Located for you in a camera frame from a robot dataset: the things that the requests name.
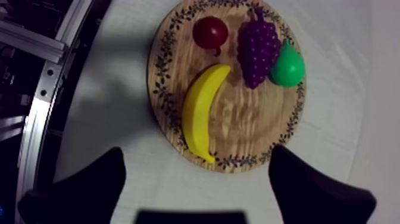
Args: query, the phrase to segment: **grape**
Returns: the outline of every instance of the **grape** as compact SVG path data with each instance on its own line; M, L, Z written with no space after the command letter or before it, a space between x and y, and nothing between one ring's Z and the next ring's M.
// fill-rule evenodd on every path
M255 89L270 75L279 58L281 43L273 23L264 21L263 9L255 9L257 20L239 32L237 59L247 87Z

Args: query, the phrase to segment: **plastic fruit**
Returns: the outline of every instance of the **plastic fruit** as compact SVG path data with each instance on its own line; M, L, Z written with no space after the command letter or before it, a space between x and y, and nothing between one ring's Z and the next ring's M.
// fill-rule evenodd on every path
M255 89L270 75L279 57L281 43L273 23L264 21L263 9L256 8L257 20L239 31L238 61L247 87Z
M220 47L228 38L228 28L219 18L209 16L198 20L193 27L193 38L203 49L215 49L215 56L221 54Z
M280 50L280 57L271 73L274 82L285 87L295 86L303 80L305 75L304 60L290 45L289 40L285 40L285 44Z
M208 116L214 95L230 72L230 67L217 64L207 69L189 89L182 111L182 129L189 150L214 163L215 158L208 153Z

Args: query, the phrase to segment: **yellow banana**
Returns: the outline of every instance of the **yellow banana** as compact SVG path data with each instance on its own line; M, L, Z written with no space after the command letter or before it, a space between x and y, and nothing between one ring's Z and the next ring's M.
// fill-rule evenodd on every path
M218 88L230 72L230 67L217 64L207 69L192 85L186 95L182 112L182 128L189 150L214 163L208 153L208 115Z

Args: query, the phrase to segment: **green pear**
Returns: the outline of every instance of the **green pear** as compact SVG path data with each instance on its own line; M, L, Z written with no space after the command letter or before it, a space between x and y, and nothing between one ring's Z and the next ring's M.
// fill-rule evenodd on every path
M280 57L272 68L272 79L278 85L295 86L303 80L305 64L303 58L286 39L280 49Z

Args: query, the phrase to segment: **wooden plate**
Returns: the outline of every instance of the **wooden plate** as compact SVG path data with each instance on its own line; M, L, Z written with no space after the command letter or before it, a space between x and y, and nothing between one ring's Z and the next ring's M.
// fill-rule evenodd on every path
M291 88L267 80L255 90L245 87L236 59L238 29L250 21L257 5L264 8L264 19L273 22L279 39L299 45L271 6L257 0L186 0L161 23L154 39L148 64L148 91L152 109L161 130L185 158L207 170L239 173L269 161L271 149L285 144L293 135L305 100L305 79ZM199 48L192 39L195 21L206 16L222 19L229 37L219 57ZM232 71L214 98L209 118L210 153L215 164L193 155L181 129L182 105L188 86L205 68L215 63L231 66Z

